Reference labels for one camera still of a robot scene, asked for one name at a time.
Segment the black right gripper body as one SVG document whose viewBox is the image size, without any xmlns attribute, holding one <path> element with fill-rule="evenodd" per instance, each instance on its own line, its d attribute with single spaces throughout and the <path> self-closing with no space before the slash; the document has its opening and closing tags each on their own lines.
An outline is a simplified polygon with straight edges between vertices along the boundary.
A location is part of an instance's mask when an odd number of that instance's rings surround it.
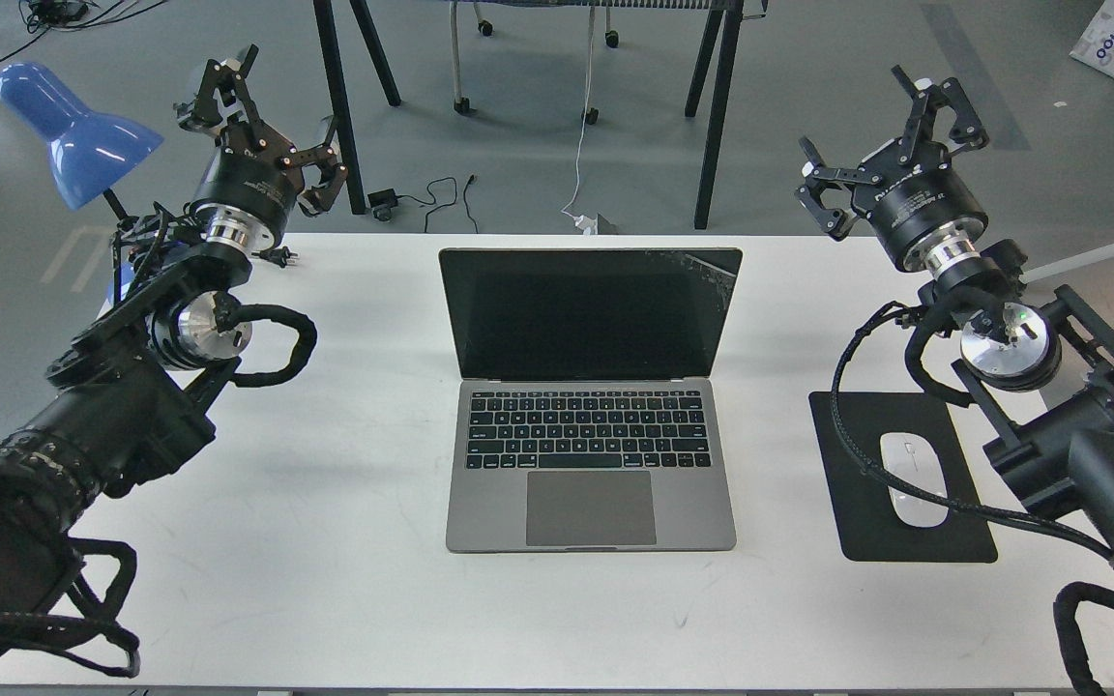
<svg viewBox="0 0 1114 696">
<path fill-rule="evenodd" d="M 866 200 L 872 204 L 866 219 L 899 272 L 922 269 L 938 234 L 960 232 L 975 242 L 987 226 L 983 204 L 949 163 L 906 173 L 900 182 Z"/>
</svg>

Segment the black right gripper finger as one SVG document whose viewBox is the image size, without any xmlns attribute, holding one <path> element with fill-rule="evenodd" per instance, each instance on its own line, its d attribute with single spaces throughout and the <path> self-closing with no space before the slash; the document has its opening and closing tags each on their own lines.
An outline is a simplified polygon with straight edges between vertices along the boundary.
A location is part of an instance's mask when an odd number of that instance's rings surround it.
<svg viewBox="0 0 1114 696">
<path fill-rule="evenodd" d="M 942 82 L 921 78 L 913 80 L 902 67 L 892 67 L 892 75 L 911 99 L 909 116 L 901 137 L 895 143 L 892 165 L 897 171 L 952 171 L 952 158 L 962 153 L 984 149 L 990 144 L 989 133 L 958 79 L 947 78 Z M 947 145 L 934 136 L 936 122 L 942 110 L 952 114 L 948 128 Z"/>
<path fill-rule="evenodd" d="M 797 189 L 795 197 L 817 220 L 819 229 L 837 242 L 844 241 L 857 220 L 863 219 L 874 229 L 876 235 L 883 234 L 883 217 L 874 215 L 874 203 L 867 200 L 866 195 L 883 192 L 883 166 L 872 161 L 889 150 L 889 141 L 864 156 L 856 168 L 828 166 L 807 136 L 799 138 L 799 146 L 807 164 L 802 168 L 804 180 Z M 849 195 L 847 208 L 824 206 L 823 194 L 830 190 Z"/>
</svg>

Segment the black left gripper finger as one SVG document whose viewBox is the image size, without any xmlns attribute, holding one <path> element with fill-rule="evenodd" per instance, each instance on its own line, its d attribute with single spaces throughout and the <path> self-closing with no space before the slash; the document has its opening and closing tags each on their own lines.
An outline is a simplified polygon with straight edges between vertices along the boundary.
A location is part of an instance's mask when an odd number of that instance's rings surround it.
<svg viewBox="0 0 1114 696">
<path fill-rule="evenodd" d="M 221 145 L 266 147 L 264 120 L 250 97 L 247 76 L 258 53 L 248 45 L 233 59 L 208 59 L 189 101 L 174 104 L 182 131 L 207 133 Z"/>
<path fill-rule="evenodd" d="M 335 143 L 338 116 L 322 119 L 321 128 L 324 131 L 321 143 L 304 150 L 291 146 L 276 159 L 278 171 L 284 173 L 296 190 L 300 210 L 305 216 L 326 215 L 332 210 L 349 176 Z"/>
</svg>

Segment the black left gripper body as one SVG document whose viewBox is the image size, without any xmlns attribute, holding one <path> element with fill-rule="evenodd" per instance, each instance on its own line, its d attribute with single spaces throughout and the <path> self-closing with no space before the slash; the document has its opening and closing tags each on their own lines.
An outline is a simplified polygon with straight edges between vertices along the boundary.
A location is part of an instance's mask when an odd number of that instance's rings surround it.
<svg viewBox="0 0 1114 696">
<path fill-rule="evenodd" d="M 242 247 L 278 247 L 305 175 L 278 159 L 217 145 L 205 168 L 190 215 L 211 233 L 234 229 Z"/>
</svg>

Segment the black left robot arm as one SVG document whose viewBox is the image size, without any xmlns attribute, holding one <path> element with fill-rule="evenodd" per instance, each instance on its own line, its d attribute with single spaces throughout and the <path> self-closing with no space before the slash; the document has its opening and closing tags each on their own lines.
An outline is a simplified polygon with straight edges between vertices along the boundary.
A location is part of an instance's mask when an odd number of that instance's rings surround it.
<svg viewBox="0 0 1114 696">
<path fill-rule="evenodd" d="M 131 546 L 71 535 L 100 496 L 180 470 L 214 439 L 207 413 L 222 388 L 271 388 L 307 365 L 317 330 L 305 314 L 233 296 L 252 257 L 284 264 L 284 225 L 300 208 L 331 210 L 346 180 L 328 127 L 301 150 L 261 119 L 247 78 L 258 53 L 205 65 L 185 131 L 216 144 L 186 210 L 133 217 L 113 242 L 110 308 L 45 376 L 57 395 L 0 442 L 0 656 L 53 653 L 102 637 L 136 677 L 140 643 L 118 623 L 136 574 Z"/>
</svg>

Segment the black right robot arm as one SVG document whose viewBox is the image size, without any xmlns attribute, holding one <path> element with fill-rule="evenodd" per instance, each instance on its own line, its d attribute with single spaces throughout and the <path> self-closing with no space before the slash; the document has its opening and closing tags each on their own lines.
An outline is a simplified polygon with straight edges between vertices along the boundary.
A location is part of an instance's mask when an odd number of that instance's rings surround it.
<svg viewBox="0 0 1114 696">
<path fill-rule="evenodd" d="M 895 492 L 973 514 L 986 523 L 1077 543 L 1114 571 L 1114 330 L 1068 286 L 1055 300 L 1026 304 L 1026 255 L 1009 239 L 977 249 L 987 226 L 983 204 L 952 170 L 952 158 L 983 149 L 989 136 L 962 84 L 895 79 L 911 107 L 901 136 L 853 168 L 831 167 L 809 138 L 797 200 L 836 241 L 866 220 L 902 273 L 926 272 L 919 303 L 887 303 L 856 330 L 830 388 L 841 448 L 868 479 Z M 840 409 L 841 375 L 874 329 L 895 321 L 911 336 L 907 373 L 927 395 L 979 406 L 996 431 L 987 461 L 1022 504 L 1006 510 L 956 501 L 886 471 L 850 435 Z M 1114 611 L 1114 591 L 1073 582 L 1057 594 L 1053 618 L 1071 688 L 1101 695 L 1077 611 L 1095 602 Z"/>
</svg>

